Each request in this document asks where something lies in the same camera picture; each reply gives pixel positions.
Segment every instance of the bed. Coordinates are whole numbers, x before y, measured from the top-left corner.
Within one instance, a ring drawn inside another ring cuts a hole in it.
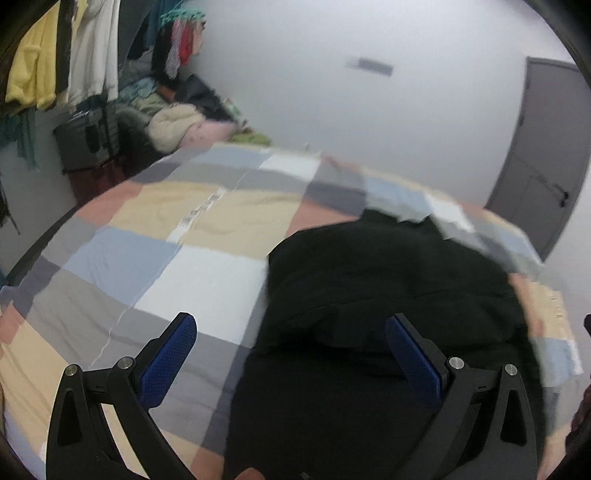
[[[442,192],[329,155],[230,144],[182,148],[88,203],[21,285],[0,291],[0,381],[13,449],[45,478],[65,367],[112,367],[190,312],[196,346],[151,415],[200,480],[220,478],[232,392],[265,311],[268,253],[299,230],[353,221],[368,208],[412,222],[431,216],[444,238],[508,272],[543,370],[544,477],[568,431],[556,422],[557,396],[582,367],[561,294],[547,286],[525,234]],[[143,473],[112,407],[105,413],[126,464]]]

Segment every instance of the door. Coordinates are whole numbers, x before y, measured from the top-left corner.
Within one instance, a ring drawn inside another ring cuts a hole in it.
[[[521,114],[486,208],[519,226],[544,260],[583,185],[591,89],[573,64],[528,59]]]

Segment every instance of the red clothing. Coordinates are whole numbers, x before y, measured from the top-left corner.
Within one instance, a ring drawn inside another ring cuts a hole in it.
[[[187,22],[183,30],[183,36],[181,37],[181,46],[178,50],[178,57],[181,61],[181,65],[185,66],[189,63],[191,54],[193,53],[193,29],[195,28],[194,22]]]

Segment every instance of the door handle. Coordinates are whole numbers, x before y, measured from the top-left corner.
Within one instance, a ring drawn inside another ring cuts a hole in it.
[[[567,192],[566,190],[564,190],[560,185],[558,185],[557,183],[554,183],[554,185],[552,185],[554,188],[556,188],[557,190],[560,191],[560,193],[562,194],[562,198],[559,200],[559,204],[560,204],[560,208],[564,208],[569,204],[569,200],[570,200],[570,193]]]

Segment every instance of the blue gripper pad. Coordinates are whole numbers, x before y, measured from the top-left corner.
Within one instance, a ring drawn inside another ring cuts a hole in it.
[[[197,323],[191,315],[184,315],[182,319],[174,320],[178,325],[141,376],[138,397],[146,410],[162,403],[170,385],[173,384],[178,371],[181,370],[183,362],[195,344]]]
[[[443,401],[441,377],[419,345],[396,317],[386,321],[386,340],[415,393],[429,407]]]

